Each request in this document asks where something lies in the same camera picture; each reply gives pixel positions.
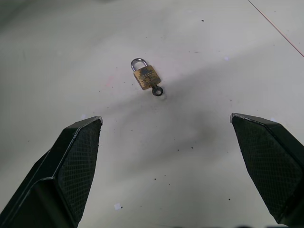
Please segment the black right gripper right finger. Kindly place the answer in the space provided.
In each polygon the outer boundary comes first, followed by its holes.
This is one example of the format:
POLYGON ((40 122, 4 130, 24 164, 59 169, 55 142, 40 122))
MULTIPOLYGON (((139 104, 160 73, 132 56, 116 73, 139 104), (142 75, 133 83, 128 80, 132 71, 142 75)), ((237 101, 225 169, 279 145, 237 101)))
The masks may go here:
POLYGON ((304 225, 304 145, 281 124, 230 116, 247 172, 278 224, 304 225))

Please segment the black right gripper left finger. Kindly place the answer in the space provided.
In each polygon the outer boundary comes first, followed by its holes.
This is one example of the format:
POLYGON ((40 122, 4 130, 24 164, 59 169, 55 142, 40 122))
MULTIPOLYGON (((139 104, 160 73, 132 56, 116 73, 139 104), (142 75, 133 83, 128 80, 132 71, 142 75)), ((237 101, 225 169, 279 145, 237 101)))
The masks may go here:
POLYGON ((0 228, 77 228, 94 179, 100 116, 66 127, 0 213, 0 228))

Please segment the small brass padlock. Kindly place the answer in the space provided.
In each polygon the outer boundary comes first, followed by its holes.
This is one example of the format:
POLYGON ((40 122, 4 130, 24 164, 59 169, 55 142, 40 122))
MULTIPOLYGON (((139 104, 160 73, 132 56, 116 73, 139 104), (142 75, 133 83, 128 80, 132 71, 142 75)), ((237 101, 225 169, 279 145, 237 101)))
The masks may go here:
POLYGON ((130 66, 133 71, 133 75, 142 90, 155 88, 161 82, 161 79, 154 70, 154 68, 151 65, 148 65, 148 63, 144 59, 135 58, 131 61, 130 66), (142 64, 144 64, 144 66, 139 69, 135 69, 135 64, 138 62, 141 62, 142 64))

